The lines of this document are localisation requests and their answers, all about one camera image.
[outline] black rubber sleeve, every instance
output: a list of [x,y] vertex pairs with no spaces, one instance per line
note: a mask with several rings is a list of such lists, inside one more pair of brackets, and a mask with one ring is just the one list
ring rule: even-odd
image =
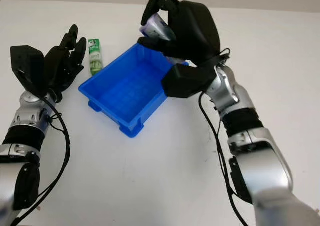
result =
[[230,112],[222,118],[222,122],[229,138],[240,132],[264,126],[253,108],[242,108]]
[[45,134],[40,129],[27,125],[17,125],[9,129],[2,144],[22,144],[40,151],[44,139]]

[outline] wire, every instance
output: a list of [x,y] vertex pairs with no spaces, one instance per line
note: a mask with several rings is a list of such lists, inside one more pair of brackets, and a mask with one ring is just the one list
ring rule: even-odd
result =
[[238,211],[238,209],[237,209],[237,207],[235,205],[234,199],[232,197],[233,195],[235,195],[239,199],[241,199],[241,197],[238,194],[236,194],[234,192],[234,190],[232,189],[232,187],[230,186],[230,180],[229,180],[229,176],[228,176],[228,168],[227,168],[227,164],[226,164],[226,159],[225,159],[222,147],[221,147],[221,143],[220,143],[220,140],[219,140],[218,133],[216,132],[215,127],[213,126],[210,118],[208,117],[206,111],[204,110],[204,107],[202,106],[202,97],[203,97],[204,94],[205,94],[204,92],[202,92],[200,94],[198,103],[199,103],[200,110],[203,113],[205,119],[207,120],[210,128],[212,129],[212,132],[213,132],[215,140],[216,140],[216,148],[217,148],[217,152],[218,152],[218,156],[219,156],[220,167],[221,167],[222,174],[223,174],[223,177],[224,177],[224,181],[225,181],[225,185],[226,185],[226,191],[227,191],[227,194],[228,194],[228,197],[229,197],[229,200],[230,200],[230,204],[231,204],[231,207],[232,207],[235,215],[238,217],[238,219],[240,220],[242,225],[243,226],[248,226],[246,221],[242,218],[241,214],[239,213],[239,211]]
[[220,52],[220,55],[222,55],[225,51],[228,51],[228,56],[230,56],[230,54],[231,54],[231,49],[230,48],[225,48],[224,50],[222,50],[221,52]]
[[64,156],[64,161],[63,164],[61,166],[60,172],[57,175],[57,177],[55,178],[55,180],[39,195],[42,196],[25,214],[23,214],[21,217],[17,217],[13,223],[11,224],[11,226],[17,226],[22,220],[24,220],[29,214],[31,214],[45,199],[46,197],[51,193],[51,191],[54,189],[54,187],[57,185],[59,179],[61,178],[62,174],[64,173],[69,159],[70,159],[70,136],[68,133],[68,129],[67,126],[64,122],[64,120],[62,119],[62,115],[56,110],[56,108],[48,101],[47,98],[45,97],[38,97],[39,99],[41,99],[42,101],[44,101],[51,109],[52,111],[55,113],[55,115],[53,117],[56,117],[57,119],[59,119],[61,125],[62,125],[62,129],[58,129],[56,127],[54,127],[55,129],[61,131],[64,134],[65,137],[65,156]]

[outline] white tabletop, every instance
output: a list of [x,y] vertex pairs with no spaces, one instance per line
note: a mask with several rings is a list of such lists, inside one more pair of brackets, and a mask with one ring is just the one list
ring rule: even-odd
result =
[[[99,38],[108,65],[140,36],[142,5],[1,1],[0,138],[24,91],[11,71],[10,46],[30,45],[46,54],[72,24],[79,37]],[[228,65],[249,91],[294,177],[294,193],[320,208],[320,14],[212,9],[221,47],[231,48]],[[128,138],[102,113],[88,107],[78,87],[85,69],[63,94],[57,109],[71,137],[71,159],[60,182],[22,224],[32,226],[212,226],[240,225],[232,211],[219,167],[217,147],[197,96],[167,99]],[[218,124],[213,105],[205,101]],[[225,130],[225,154],[230,157]],[[50,129],[41,154],[44,189],[60,170],[64,137]],[[235,200],[249,225],[251,205]]]

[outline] blue plastic bin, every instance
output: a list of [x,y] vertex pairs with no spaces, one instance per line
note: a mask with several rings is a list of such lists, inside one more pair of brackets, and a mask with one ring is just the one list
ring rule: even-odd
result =
[[133,138],[166,100],[161,80],[172,66],[162,53],[135,44],[79,91],[89,98],[92,109],[102,111]]

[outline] robotic arm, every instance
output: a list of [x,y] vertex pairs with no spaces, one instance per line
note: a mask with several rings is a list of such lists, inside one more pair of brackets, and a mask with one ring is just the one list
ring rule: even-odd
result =
[[162,80],[163,89],[168,97],[188,98],[204,92],[212,99],[233,154],[229,160],[233,184],[240,198],[254,206],[256,225],[320,225],[319,215],[292,193],[293,177],[286,160],[259,120],[248,92],[225,65],[229,55],[221,55],[208,8],[189,1],[149,0],[141,24],[146,25],[159,10],[168,11],[168,26],[176,40],[142,37],[138,43],[197,65],[174,65]]
[[[78,27],[73,25],[60,46],[53,47],[45,57],[30,46],[10,49],[12,71],[26,91],[20,97],[20,108],[0,146],[0,226],[18,225],[25,217],[17,218],[21,210],[34,205],[39,197],[40,151],[52,121],[51,114],[54,111],[61,119],[54,107],[63,99],[62,92],[84,68],[81,64],[87,41],[83,37],[77,43],[77,36]],[[64,134],[66,159],[44,196],[53,189],[69,161],[70,141],[65,126]]]

